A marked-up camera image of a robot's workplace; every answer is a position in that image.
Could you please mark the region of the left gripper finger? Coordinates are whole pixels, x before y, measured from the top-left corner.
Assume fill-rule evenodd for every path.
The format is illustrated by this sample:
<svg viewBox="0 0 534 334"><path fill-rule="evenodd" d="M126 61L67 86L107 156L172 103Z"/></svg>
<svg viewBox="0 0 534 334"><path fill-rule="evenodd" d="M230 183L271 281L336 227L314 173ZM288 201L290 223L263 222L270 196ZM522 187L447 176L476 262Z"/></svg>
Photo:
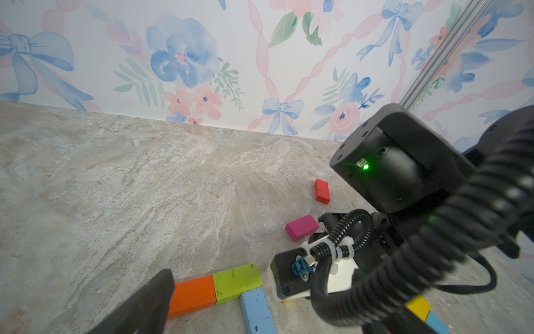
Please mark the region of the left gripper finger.
<svg viewBox="0 0 534 334"><path fill-rule="evenodd" d="M163 333L175 282L170 269L163 269L90 333Z"/></svg>

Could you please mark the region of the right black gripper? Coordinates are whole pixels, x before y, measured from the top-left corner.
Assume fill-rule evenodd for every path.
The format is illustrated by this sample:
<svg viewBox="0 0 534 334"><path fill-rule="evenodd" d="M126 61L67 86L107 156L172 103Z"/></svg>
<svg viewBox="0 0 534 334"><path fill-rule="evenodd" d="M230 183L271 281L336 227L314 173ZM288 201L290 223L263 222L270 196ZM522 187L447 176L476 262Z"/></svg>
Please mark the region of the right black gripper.
<svg viewBox="0 0 534 334"><path fill-rule="evenodd" d="M344 213L327 212L318 218L327 232L332 232L341 221ZM368 246L355 255L354 260L363 274L371 273L384 260L386 260L403 243L403 238L397 231L388 214L373 213L373 232ZM347 237L354 241L361 228L356 225L348 233Z"/></svg>

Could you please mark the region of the orange block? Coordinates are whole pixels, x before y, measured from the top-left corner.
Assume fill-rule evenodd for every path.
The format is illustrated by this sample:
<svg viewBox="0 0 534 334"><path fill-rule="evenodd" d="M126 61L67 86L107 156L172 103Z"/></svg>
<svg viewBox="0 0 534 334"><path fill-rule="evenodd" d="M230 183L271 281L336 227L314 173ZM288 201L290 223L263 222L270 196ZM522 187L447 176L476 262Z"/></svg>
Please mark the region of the orange block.
<svg viewBox="0 0 534 334"><path fill-rule="evenodd" d="M173 320L216 305L213 276L177 283L170 300L167 320Z"/></svg>

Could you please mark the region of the red block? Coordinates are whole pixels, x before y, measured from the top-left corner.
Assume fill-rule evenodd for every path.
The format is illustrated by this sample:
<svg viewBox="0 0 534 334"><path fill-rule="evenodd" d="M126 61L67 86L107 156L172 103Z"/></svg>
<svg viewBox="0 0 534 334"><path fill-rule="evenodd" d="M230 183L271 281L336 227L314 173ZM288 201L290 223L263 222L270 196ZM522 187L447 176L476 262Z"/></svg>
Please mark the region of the red block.
<svg viewBox="0 0 534 334"><path fill-rule="evenodd" d="M328 205L331 201L329 184L326 181L316 179L314 183L314 195L317 202Z"/></svg>

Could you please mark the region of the green block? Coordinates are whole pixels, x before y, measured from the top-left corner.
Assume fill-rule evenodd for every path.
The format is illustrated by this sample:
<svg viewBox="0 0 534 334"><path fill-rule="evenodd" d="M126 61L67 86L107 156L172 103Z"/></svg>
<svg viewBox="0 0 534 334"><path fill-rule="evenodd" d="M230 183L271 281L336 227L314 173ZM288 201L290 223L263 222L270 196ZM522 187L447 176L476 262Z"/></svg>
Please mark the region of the green block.
<svg viewBox="0 0 534 334"><path fill-rule="evenodd" d="M263 285L257 264L246 264L212 275L216 305L238 299L243 293Z"/></svg>

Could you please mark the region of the magenta block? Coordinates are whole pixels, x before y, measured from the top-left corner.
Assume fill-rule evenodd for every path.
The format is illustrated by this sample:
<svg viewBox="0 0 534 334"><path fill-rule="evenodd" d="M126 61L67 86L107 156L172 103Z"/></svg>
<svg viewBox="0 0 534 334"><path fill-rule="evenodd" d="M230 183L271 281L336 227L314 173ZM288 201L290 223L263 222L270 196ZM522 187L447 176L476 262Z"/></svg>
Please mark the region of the magenta block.
<svg viewBox="0 0 534 334"><path fill-rule="evenodd" d="M319 224L312 215L296 219L285 226L285 231L293 242L315 233L318 229Z"/></svg>

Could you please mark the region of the light blue block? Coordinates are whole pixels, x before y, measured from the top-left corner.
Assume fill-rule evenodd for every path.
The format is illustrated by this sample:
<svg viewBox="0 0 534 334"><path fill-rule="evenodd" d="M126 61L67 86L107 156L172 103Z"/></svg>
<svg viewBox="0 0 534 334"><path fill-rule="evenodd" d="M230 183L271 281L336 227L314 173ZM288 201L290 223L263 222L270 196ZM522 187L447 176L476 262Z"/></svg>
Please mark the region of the light blue block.
<svg viewBox="0 0 534 334"><path fill-rule="evenodd" d="M277 334L262 287L244 292L240 298L247 334Z"/></svg>

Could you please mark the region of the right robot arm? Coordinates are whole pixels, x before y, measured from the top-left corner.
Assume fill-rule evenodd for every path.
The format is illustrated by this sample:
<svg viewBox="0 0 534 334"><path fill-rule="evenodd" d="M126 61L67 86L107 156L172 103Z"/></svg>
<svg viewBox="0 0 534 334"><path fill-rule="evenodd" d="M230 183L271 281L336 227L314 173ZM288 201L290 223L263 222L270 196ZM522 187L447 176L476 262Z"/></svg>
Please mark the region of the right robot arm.
<svg viewBox="0 0 534 334"><path fill-rule="evenodd" d="M330 160L377 211L372 244L355 255L358 267L371 272L394 253L532 117L532 106L506 114L463 153L400 104L385 105L360 125Z"/></svg>

